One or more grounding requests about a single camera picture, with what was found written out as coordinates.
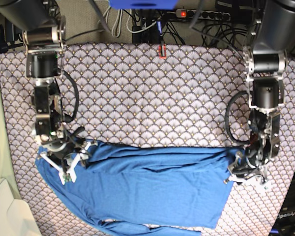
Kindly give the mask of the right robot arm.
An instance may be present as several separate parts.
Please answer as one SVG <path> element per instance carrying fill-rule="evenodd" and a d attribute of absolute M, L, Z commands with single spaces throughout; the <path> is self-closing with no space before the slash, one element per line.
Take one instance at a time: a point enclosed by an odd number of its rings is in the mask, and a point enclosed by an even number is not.
<path fill-rule="evenodd" d="M 34 80 L 32 104 L 35 109 L 34 137 L 46 151 L 43 158 L 64 172 L 73 167 L 73 154 L 86 156 L 85 139 L 77 138 L 84 130 L 70 133 L 65 125 L 74 120 L 62 109 L 61 92 L 56 81 L 69 75 L 58 61 L 65 43 L 66 19 L 41 0 L 0 0 L 0 14 L 22 30 L 26 48 L 25 76 Z"/>

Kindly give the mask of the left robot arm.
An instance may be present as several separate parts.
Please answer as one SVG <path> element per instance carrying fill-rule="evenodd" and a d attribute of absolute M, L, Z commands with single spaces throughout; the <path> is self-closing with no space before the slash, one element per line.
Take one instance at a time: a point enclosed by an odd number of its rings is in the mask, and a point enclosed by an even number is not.
<path fill-rule="evenodd" d="M 224 181 L 245 183 L 255 181 L 264 187 L 267 165 L 280 147 L 279 107 L 284 104 L 283 73 L 287 67 L 287 48 L 295 36 L 295 0 L 268 0 L 261 17 L 250 30 L 251 41 L 243 47 L 245 91 L 235 94 L 225 113 L 226 130 L 232 141 L 245 146 L 235 154 L 228 166 L 230 176 Z M 241 96 L 248 96 L 251 130 L 248 141 L 236 140 L 230 131 L 229 112 Z"/>

